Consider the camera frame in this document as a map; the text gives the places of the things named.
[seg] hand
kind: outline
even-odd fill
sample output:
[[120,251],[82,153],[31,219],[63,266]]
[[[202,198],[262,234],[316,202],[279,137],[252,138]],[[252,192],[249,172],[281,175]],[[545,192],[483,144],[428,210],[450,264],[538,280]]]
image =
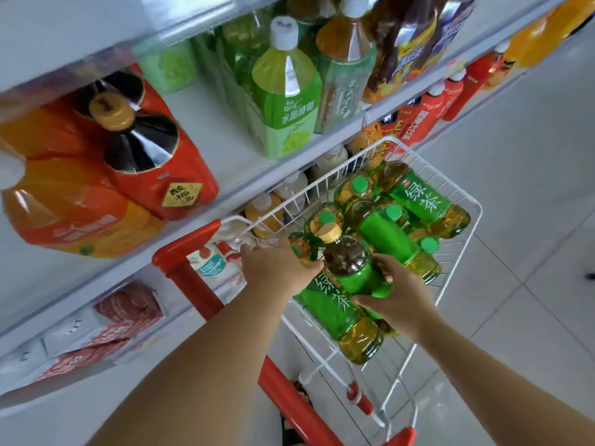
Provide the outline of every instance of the hand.
[[287,237],[281,237],[279,242],[279,247],[251,248],[243,244],[242,267],[248,285],[264,287],[289,299],[308,286],[324,263],[304,263],[294,254]]
[[389,325],[419,342],[420,335],[432,322],[439,321],[432,296],[421,277],[412,274],[391,255],[374,254],[381,269],[392,279],[393,289],[386,299],[371,295],[356,295],[353,301],[382,316]]

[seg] shopping cart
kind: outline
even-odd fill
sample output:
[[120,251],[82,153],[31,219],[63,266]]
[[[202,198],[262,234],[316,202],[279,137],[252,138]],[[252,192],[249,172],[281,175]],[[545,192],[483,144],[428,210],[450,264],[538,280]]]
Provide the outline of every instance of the shopping cart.
[[[281,206],[276,207],[273,211],[267,213],[256,222],[251,223],[240,216],[232,216],[223,220],[223,223],[234,219],[242,219],[247,224],[244,234],[249,233],[256,226],[265,229],[270,233],[266,242],[274,246],[279,234],[282,234],[283,232],[291,233],[302,231],[304,220],[307,219],[311,213],[314,213],[321,203],[332,200],[334,188],[353,172],[362,170],[369,158],[375,156],[376,153],[381,153],[381,151],[384,153],[384,158],[386,160],[399,159],[407,162],[422,179],[435,187],[438,192],[445,195],[450,201],[462,206],[472,216],[472,223],[467,227],[463,234],[453,239],[442,240],[440,248],[434,254],[435,259],[442,266],[442,273],[440,276],[438,276],[434,282],[429,284],[430,290],[435,295],[435,303],[437,304],[442,298],[442,294],[444,293],[444,290],[475,231],[475,227],[482,215],[482,208],[479,202],[472,196],[455,185],[451,180],[434,169],[434,167],[394,137],[385,137],[362,150],[347,162],[319,178],[306,189],[285,201]],[[283,210],[283,219],[280,219],[280,210]],[[279,231],[272,231],[267,227],[264,220],[270,216],[276,216],[275,218],[279,221],[279,225],[283,225],[282,229]],[[221,224],[222,221],[217,220],[209,225],[205,225],[171,244],[162,247],[153,256],[153,265],[160,268],[165,276],[170,278],[180,288],[182,293],[190,300],[192,305],[196,307],[197,311],[206,321],[215,316],[223,308],[224,304],[198,273],[192,269],[187,256],[209,243],[213,235],[219,230]],[[365,374],[368,364],[379,355],[378,352],[371,361],[363,366],[354,366],[352,363],[347,362],[350,378],[345,379],[345,374],[343,374],[343,376],[340,375],[331,364],[331,359],[333,359],[333,357],[341,356],[341,352],[338,350],[335,342],[295,300],[290,302],[287,310],[290,309],[299,311],[299,314],[306,320],[307,325],[315,328],[318,333],[322,335],[325,339],[326,346],[325,351],[320,352],[305,338],[303,332],[296,327],[295,322],[291,322],[285,314],[281,317],[285,325],[287,325],[297,339],[300,340],[310,352],[311,356],[317,360],[315,366],[301,372],[299,376],[300,382],[307,385],[314,374],[322,368],[325,368],[343,387],[345,387],[346,398],[349,403],[357,405],[363,413],[376,422],[380,429],[384,429],[386,432],[385,446],[412,445],[416,435],[415,424],[418,416],[418,407],[413,395],[403,384],[402,376],[405,368],[411,361],[413,352],[416,349],[416,344],[409,347],[403,363],[400,366],[394,366],[391,375],[389,375],[387,371],[384,371],[390,380],[390,388],[386,394],[380,398],[366,380]],[[395,341],[395,339],[386,338],[383,347],[385,347],[388,341]],[[335,433],[301,397],[300,393],[295,390],[292,383],[285,375],[283,375],[269,357],[266,357],[264,360],[258,384],[265,391],[271,401],[279,408],[283,416],[300,433],[301,437],[308,445],[342,445]],[[401,384],[409,398],[411,417],[409,418],[409,425],[393,436],[392,421],[387,411],[387,405],[399,384]]]

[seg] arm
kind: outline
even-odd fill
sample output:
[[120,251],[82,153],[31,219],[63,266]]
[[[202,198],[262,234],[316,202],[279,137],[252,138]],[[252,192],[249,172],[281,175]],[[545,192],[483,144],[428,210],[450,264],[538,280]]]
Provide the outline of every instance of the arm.
[[595,422],[515,373],[447,325],[423,280],[388,255],[375,258],[393,280],[386,299],[356,296],[440,365],[499,446],[595,444]]
[[242,246],[246,288],[145,377],[89,446],[237,443],[262,363],[291,296],[322,268],[281,247]]

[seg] white wire basket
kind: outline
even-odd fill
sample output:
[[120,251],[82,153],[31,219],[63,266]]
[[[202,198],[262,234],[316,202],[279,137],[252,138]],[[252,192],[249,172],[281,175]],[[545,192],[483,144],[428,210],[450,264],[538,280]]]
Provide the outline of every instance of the white wire basket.
[[[351,176],[353,173],[364,171],[365,164],[367,163],[367,157],[373,156],[377,151],[380,152],[381,149],[379,147],[383,147],[384,142],[393,143],[393,147],[388,147],[388,149],[392,149],[393,151],[391,151],[388,155],[385,155],[383,157],[384,160],[401,160],[406,162],[420,178],[425,180],[425,182],[427,182],[430,186],[434,187],[440,194],[445,196],[452,203],[456,203],[460,207],[464,208],[471,215],[470,225],[455,238],[442,239],[440,241],[439,249],[433,254],[435,260],[439,262],[442,267],[442,273],[431,284],[428,284],[428,287],[435,296],[435,303],[438,304],[456,270],[463,253],[465,252],[467,245],[469,244],[469,240],[475,231],[483,210],[480,203],[477,202],[477,200],[475,200],[471,195],[458,187],[452,180],[450,180],[448,177],[445,177],[442,173],[432,167],[432,165],[428,164],[417,153],[411,149],[408,149],[406,145],[394,137],[384,137],[381,140],[375,142],[368,148],[359,152],[357,155],[351,157],[345,163],[317,179],[303,191],[295,194],[291,199],[288,199],[280,206],[275,207],[274,210],[260,217],[254,223],[240,216],[232,216],[223,220],[222,222],[225,223],[232,219],[241,219],[243,222],[246,222],[249,225],[242,234],[249,233],[255,227],[260,227],[261,229],[268,231],[270,236],[267,239],[257,238],[257,241],[261,243],[268,243],[274,246],[280,235],[290,234],[293,232],[302,232],[305,221],[314,212],[316,212],[321,204],[324,202],[331,202],[333,200],[333,194],[336,187],[340,185],[346,178]],[[280,219],[280,210],[283,210],[283,219]],[[280,228],[278,231],[271,230],[271,228],[269,228],[265,223],[265,221],[272,216],[275,217],[279,223]],[[321,347],[315,347],[312,344],[313,341],[309,341],[306,338],[306,336],[311,336],[311,332],[301,331],[301,329],[303,329],[303,323],[301,327],[298,327],[295,325],[296,322],[292,322],[290,320],[290,310],[297,310],[297,313],[299,313],[303,320],[305,320],[305,324],[309,328],[313,328],[318,331],[320,336],[322,336],[324,339],[322,342],[324,345],[324,350],[321,350]],[[395,390],[399,384],[401,384],[412,406],[409,425],[411,427],[415,427],[418,413],[417,404],[415,403],[415,399],[413,398],[412,394],[404,385],[402,377],[407,365],[411,361],[411,357],[413,356],[413,353],[416,349],[416,344],[412,344],[408,351],[406,351],[405,359],[403,359],[402,363],[396,364],[390,358],[389,360],[386,360],[386,357],[390,357],[387,349],[394,347],[397,341],[394,338],[386,337],[384,339],[383,346],[379,349],[379,351],[376,352],[372,359],[370,359],[363,366],[356,366],[342,356],[337,344],[331,339],[331,337],[320,326],[320,324],[318,324],[318,322],[316,322],[297,301],[293,299],[291,300],[289,307],[281,319],[289,328],[289,330],[291,330],[297,339],[300,340],[300,342],[305,346],[308,352],[310,352],[310,355],[317,361],[317,363],[315,363],[311,369],[302,371],[299,376],[300,382],[307,385],[314,374],[316,374],[322,368],[325,368],[340,385],[346,388],[347,399],[349,403],[358,404],[365,394],[374,406],[374,410],[371,413],[366,414],[368,414],[368,416],[375,421],[380,429],[385,430],[386,441],[388,441],[396,432],[396,430],[393,429],[391,422],[392,415],[389,414],[387,407],[391,397],[393,397],[395,394]],[[351,382],[347,381],[349,379],[345,378],[345,366],[342,367],[343,372],[341,373],[335,369],[335,366],[331,363],[335,362],[337,356],[342,357],[346,361],[350,374],[349,379],[351,379]],[[374,360],[378,360],[381,357],[384,359],[382,365],[379,368],[383,370],[383,373],[389,380],[390,385],[388,390],[384,390],[382,394],[377,394],[374,382],[370,381],[370,379],[374,380],[374,377],[372,376],[371,378],[367,378],[366,369],[370,367]]]

